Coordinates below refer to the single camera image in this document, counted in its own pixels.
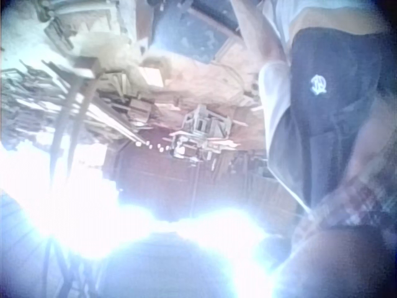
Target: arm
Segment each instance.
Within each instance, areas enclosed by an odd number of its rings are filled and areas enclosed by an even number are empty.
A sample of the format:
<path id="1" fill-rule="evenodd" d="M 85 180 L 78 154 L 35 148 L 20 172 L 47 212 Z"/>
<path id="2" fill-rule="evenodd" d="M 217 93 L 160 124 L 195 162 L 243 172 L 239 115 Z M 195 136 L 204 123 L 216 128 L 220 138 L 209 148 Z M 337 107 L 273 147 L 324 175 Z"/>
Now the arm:
<path id="1" fill-rule="evenodd" d="M 246 46 L 261 66 L 270 61 L 286 61 L 277 34 L 252 0 L 231 0 L 231 3 Z"/>

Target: plaid fabric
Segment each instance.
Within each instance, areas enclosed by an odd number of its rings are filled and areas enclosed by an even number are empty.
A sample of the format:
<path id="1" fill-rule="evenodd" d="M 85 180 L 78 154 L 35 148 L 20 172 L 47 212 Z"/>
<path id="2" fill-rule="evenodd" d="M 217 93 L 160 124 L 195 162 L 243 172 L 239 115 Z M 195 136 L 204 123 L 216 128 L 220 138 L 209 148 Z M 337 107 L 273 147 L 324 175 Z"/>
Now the plaid fabric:
<path id="1" fill-rule="evenodd" d="M 334 226 L 371 225 L 397 231 L 397 131 L 365 170 L 327 195 L 296 228 L 293 249 Z"/>

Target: white logo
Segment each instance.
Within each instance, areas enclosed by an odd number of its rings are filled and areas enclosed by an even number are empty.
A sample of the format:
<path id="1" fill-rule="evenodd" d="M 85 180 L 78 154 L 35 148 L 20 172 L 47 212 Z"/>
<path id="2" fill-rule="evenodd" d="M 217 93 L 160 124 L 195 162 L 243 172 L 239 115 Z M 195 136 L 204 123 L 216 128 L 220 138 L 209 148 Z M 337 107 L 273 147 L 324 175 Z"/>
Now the white logo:
<path id="1" fill-rule="evenodd" d="M 327 81 L 323 76 L 319 76 L 318 74 L 316 74 L 313 79 L 311 79 L 311 84 L 311 90 L 315 95 L 327 93 Z"/>

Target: person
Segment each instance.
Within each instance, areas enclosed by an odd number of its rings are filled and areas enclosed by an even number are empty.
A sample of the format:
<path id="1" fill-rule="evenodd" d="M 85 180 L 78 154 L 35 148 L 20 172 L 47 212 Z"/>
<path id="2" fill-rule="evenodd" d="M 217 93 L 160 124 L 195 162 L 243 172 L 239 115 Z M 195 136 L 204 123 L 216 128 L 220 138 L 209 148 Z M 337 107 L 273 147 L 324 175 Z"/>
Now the person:
<path id="1" fill-rule="evenodd" d="M 269 169 L 306 211 L 276 297 L 387 297 L 397 247 L 394 35 L 365 1 L 231 3 L 260 70 Z"/>

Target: white sleeve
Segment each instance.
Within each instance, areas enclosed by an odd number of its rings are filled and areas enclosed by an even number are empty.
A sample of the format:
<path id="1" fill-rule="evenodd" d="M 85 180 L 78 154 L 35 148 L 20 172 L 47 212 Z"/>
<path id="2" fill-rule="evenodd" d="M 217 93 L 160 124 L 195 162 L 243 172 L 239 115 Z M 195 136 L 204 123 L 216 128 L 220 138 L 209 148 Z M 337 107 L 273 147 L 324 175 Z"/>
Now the white sleeve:
<path id="1" fill-rule="evenodd" d="M 266 150 L 269 152 L 275 129 L 291 104 L 288 63 L 273 61 L 266 64 L 259 73 L 258 83 L 265 117 Z"/>

